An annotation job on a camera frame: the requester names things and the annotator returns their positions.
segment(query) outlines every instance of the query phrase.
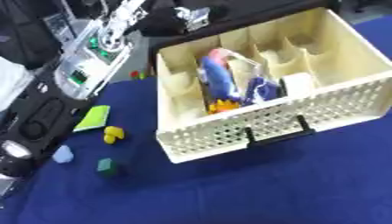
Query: dark green block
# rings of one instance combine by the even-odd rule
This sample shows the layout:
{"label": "dark green block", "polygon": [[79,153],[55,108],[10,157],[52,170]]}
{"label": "dark green block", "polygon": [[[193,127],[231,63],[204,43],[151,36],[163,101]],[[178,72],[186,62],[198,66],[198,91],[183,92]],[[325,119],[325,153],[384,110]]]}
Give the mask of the dark green block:
{"label": "dark green block", "polygon": [[105,177],[113,177],[118,173],[117,164],[109,157],[98,161],[96,170]]}

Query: yellow toy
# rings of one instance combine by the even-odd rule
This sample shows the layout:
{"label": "yellow toy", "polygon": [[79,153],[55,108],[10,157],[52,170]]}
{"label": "yellow toy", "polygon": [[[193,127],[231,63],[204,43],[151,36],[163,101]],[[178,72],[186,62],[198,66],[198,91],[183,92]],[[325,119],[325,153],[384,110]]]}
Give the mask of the yellow toy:
{"label": "yellow toy", "polygon": [[212,103],[208,106],[208,114],[216,114],[223,111],[238,109],[239,107],[240,103],[238,101],[218,100],[216,103]]}
{"label": "yellow toy", "polygon": [[122,128],[118,128],[115,126],[108,126],[104,130],[104,137],[103,141],[106,144],[114,144],[116,142],[116,139],[124,139],[125,138],[125,133]]}

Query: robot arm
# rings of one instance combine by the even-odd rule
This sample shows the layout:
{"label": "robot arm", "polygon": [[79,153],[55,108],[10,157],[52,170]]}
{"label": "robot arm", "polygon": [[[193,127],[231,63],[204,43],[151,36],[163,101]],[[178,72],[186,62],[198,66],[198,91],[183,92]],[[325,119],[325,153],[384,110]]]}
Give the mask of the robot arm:
{"label": "robot arm", "polygon": [[[89,111],[137,45],[128,34],[181,35],[216,18],[210,8],[147,12],[144,3],[124,0],[110,17],[91,20],[58,59],[10,98],[13,103],[0,122],[0,199],[39,169]],[[165,23],[156,26],[157,21]]]}

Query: blue tablecloth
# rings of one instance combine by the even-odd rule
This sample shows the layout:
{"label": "blue tablecloth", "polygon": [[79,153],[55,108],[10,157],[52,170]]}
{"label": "blue tablecloth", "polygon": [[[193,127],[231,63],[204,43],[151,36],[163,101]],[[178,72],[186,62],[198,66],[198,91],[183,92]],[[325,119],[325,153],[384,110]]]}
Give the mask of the blue tablecloth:
{"label": "blue tablecloth", "polygon": [[[392,57],[392,17],[356,28]],[[260,149],[171,164],[155,140],[156,80],[109,86],[98,104],[127,138],[71,136],[71,164],[48,162],[0,211],[0,223],[392,223],[392,115]],[[95,172],[111,157],[128,173]]]}

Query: black handle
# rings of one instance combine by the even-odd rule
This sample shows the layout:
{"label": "black handle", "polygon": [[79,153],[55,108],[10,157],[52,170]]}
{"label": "black handle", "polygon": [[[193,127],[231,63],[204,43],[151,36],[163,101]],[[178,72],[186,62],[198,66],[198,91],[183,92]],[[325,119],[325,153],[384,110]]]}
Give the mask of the black handle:
{"label": "black handle", "polygon": [[314,129],[311,129],[309,127],[308,122],[305,120],[303,115],[297,115],[296,116],[299,125],[301,125],[301,128],[303,130],[293,132],[287,135],[282,135],[282,136],[275,136],[272,138],[268,139],[263,139],[261,141],[256,141],[255,136],[253,135],[253,130],[250,127],[245,128],[245,134],[247,135],[247,138],[249,140],[248,143],[248,148],[249,147],[256,147],[256,146],[263,146],[266,144],[272,144],[275,142],[280,142],[288,139],[292,139],[294,137],[303,137],[303,136],[308,136],[314,134],[316,131]]}

